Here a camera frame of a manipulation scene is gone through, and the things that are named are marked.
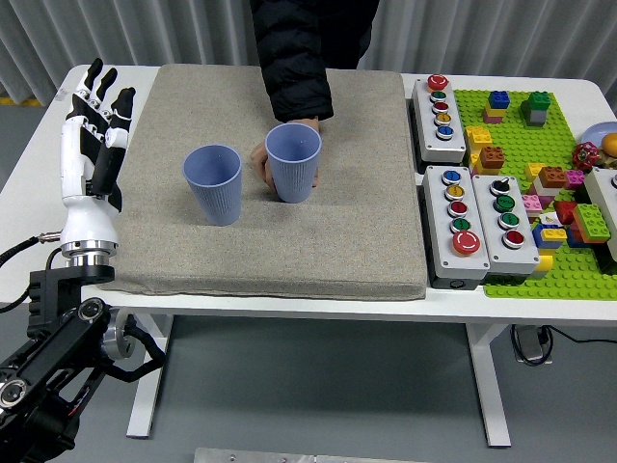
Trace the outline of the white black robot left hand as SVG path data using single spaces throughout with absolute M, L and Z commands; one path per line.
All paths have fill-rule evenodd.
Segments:
M 67 208 L 61 243 L 67 250 L 93 244 L 113 253 L 119 242 L 114 227 L 122 207 L 117 180 L 128 148 L 136 91 L 120 90 L 105 108 L 104 97 L 118 71 L 102 70 L 102 60 L 95 59 L 71 95 L 61 130 L 61 193 Z

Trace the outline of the person's hand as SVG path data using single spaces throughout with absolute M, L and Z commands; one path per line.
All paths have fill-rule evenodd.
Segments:
M 290 123 L 300 123 L 311 127 L 317 133 L 320 132 L 319 119 L 317 117 L 291 120 Z M 273 194 L 277 194 L 276 185 L 272 176 L 270 161 L 268 159 L 265 142 L 259 143 L 250 155 L 252 168 L 258 177 L 268 186 Z

